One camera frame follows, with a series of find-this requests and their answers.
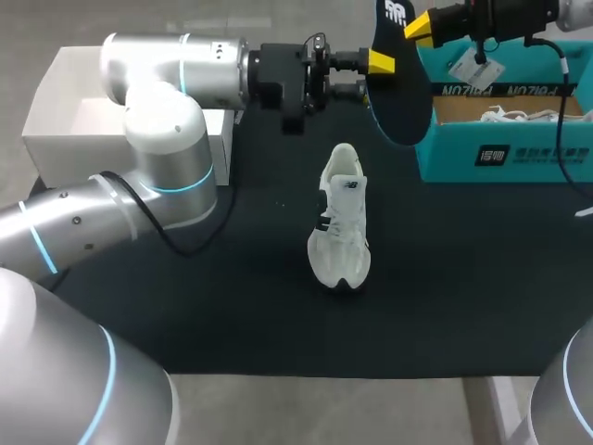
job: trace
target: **robotic arm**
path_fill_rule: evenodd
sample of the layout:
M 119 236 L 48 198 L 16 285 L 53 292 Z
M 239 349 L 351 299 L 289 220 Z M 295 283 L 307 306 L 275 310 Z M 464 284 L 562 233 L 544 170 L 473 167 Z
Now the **robotic arm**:
M 286 133 L 330 98 L 362 101 L 362 84 L 329 83 L 330 69 L 393 73 L 395 60 L 370 49 L 332 53 L 324 34 L 306 44 L 263 44 L 192 34 L 112 34 L 101 77 L 125 105 L 125 133 L 137 168 L 97 174 L 0 210 L 0 267 L 39 280 L 96 252 L 152 230 L 198 223 L 217 202 L 202 108 L 278 109 Z M 142 209 L 138 201 L 145 205 Z
M 564 32 L 593 26 L 591 0 L 466 0 L 462 5 L 432 8 L 406 28 L 406 37 L 438 48 L 469 35 L 484 63 L 484 41 L 531 37 L 556 22 Z

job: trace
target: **black cable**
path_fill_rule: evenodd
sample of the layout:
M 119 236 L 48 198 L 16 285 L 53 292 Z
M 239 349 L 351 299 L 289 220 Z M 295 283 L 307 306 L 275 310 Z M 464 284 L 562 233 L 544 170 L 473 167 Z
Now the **black cable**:
M 485 53 L 494 53 L 498 49 L 499 46 L 500 46 L 500 42 L 497 42 L 497 45 L 494 48 L 492 48 L 492 49 L 485 49 L 484 52 Z
M 54 284 L 51 285 L 49 288 L 47 288 L 47 290 L 49 290 L 52 293 L 55 293 L 57 291 L 57 289 L 60 286 L 62 286 L 62 283 L 64 283 L 64 281 L 66 280 L 66 278 L 68 278 L 69 273 L 70 273 L 70 268 L 65 269 L 64 271 L 62 271 L 60 273 L 59 277 L 54 282 Z
M 148 220 L 155 227 L 155 229 L 158 232 L 158 235 L 163 240 L 163 242 L 167 245 L 167 247 L 170 250 L 172 250 L 174 253 L 176 253 L 180 257 L 191 258 L 194 255 L 196 255 L 196 254 L 202 252 L 204 249 L 206 249 L 210 245 L 210 243 L 214 240 L 214 238 L 220 232 L 222 232 L 224 227 L 226 227 L 226 224 L 230 219 L 231 213 L 233 212 L 235 196 L 236 196 L 236 189 L 234 187 L 233 187 L 233 191 L 232 191 L 232 195 L 231 195 L 231 204 L 229 205 L 229 209 L 227 210 L 227 213 L 224 216 L 224 220 L 221 222 L 221 224 L 216 228 L 216 230 L 214 232 L 212 232 L 212 235 L 210 235 L 208 237 L 208 239 L 206 241 L 204 241 L 200 246 L 198 246 L 197 248 L 193 248 L 191 250 L 185 250 L 183 248 L 180 248 L 173 242 L 173 240 L 169 237 L 169 235 L 167 234 L 167 232 L 165 231 L 163 226 L 160 224 L 160 222 L 158 222 L 158 219 L 154 215 L 154 213 L 148 208 L 148 206 L 145 204 L 145 202 L 142 200 L 142 198 L 140 196 L 138 196 L 136 191 L 132 188 L 131 185 L 128 184 L 128 182 L 125 179 L 123 179 L 121 176 L 119 176 L 115 172 L 101 172 L 100 174 L 101 174 L 101 176 L 107 178 L 108 180 L 111 180 L 111 181 L 121 185 L 125 189 L 125 191 L 128 192 L 128 194 L 134 200 L 136 205 L 140 208 L 142 213 L 144 215 L 146 215 L 146 218 L 148 218 Z
M 562 51 L 562 48 L 560 48 L 554 42 L 551 42 L 546 39 L 537 39 L 537 38 L 527 39 L 526 38 L 525 46 L 548 46 L 548 47 L 552 48 L 554 51 L 556 51 L 556 53 L 558 54 L 558 57 L 561 59 L 561 63 L 563 66 L 566 63 L 566 56 L 564 55 L 564 51 Z M 563 83 L 562 83 L 562 91 L 561 91 L 560 112 L 558 114 L 558 127 L 556 130 L 556 157 L 558 159 L 558 166 L 560 167 L 560 170 L 562 171 L 562 175 L 564 176 L 564 179 L 576 193 L 578 193 L 582 197 L 593 200 L 593 195 L 589 194 L 585 189 L 581 188 L 574 182 L 573 177 L 571 176 L 571 174 L 566 169 L 566 166 L 564 165 L 564 159 L 562 159 L 562 152 L 561 152 L 562 125 L 564 122 L 564 114 L 566 112 L 566 102 L 568 100 L 568 82 L 569 82 L 568 72 L 564 72 L 564 70 L 562 70 L 562 78 L 563 78 Z
M 317 37 L 318 35 L 323 36 L 323 40 L 325 42 L 327 42 L 327 36 L 325 35 L 325 32 L 315 32 L 313 35 L 310 35 L 307 40 L 305 41 L 305 43 L 303 44 L 303 49 L 302 49 L 302 57 L 308 57 L 308 51 L 307 51 L 307 45 L 309 44 L 309 42 L 311 41 L 311 39 L 314 39 L 315 37 Z

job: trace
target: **table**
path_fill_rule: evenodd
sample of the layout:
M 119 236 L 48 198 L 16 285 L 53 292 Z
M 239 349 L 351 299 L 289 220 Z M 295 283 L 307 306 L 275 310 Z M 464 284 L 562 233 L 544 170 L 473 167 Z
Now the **table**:
M 359 151 L 372 270 L 324 293 L 307 258 L 332 148 Z M 171 373 L 424 378 L 539 375 L 593 313 L 593 220 L 565 184 L 424 184 L 415 154 L 362 107 L 333 104 L 303 136 L 255 107 L 233 143 L 236 204 L 201 255 L 156 235 L 77 264 L 57 294 Z M 206 223 L 175 234 L 197 243 Z

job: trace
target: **shoe laces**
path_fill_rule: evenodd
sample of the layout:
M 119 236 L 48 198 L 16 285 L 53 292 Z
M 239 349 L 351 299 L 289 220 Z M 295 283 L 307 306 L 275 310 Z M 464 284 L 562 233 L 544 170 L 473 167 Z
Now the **shoe laces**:
M 354 245 L 360 238 L 360 216 L 345 215 L 343 212 L 332 207 L 328 207 L 328 216 L 331 218 L 327 233 L 336 241 Z
M 498 111 L 487 111 L 482 115 L 480 119 L 481 122 L 557 122 L 558 121 L 558 112 L 552 109 L 545 109 L 543 111 L 539 111 L 538 113 L 534 114 L 527 114 L 524 111 L 515 110 L 515 111 L 505 111 L 503 107 L 500 105 L 495 105 L 494 107 L 490 108 L 497 108 Z M 590 121 L 590 115 L 587 116 L 571 116 L 571 115 L 564 115 L 564 118 L 567 121 Z

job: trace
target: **white sneaker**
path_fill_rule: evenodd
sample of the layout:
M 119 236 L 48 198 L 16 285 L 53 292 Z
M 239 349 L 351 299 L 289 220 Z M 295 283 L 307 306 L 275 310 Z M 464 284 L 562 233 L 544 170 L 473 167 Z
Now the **white sneaker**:
M 366 187 L 354 147 L 336 146 L 322 173 L 319 218 L 307 244 L 315 276 L 331 289 L 356 290 L 369 274 Z

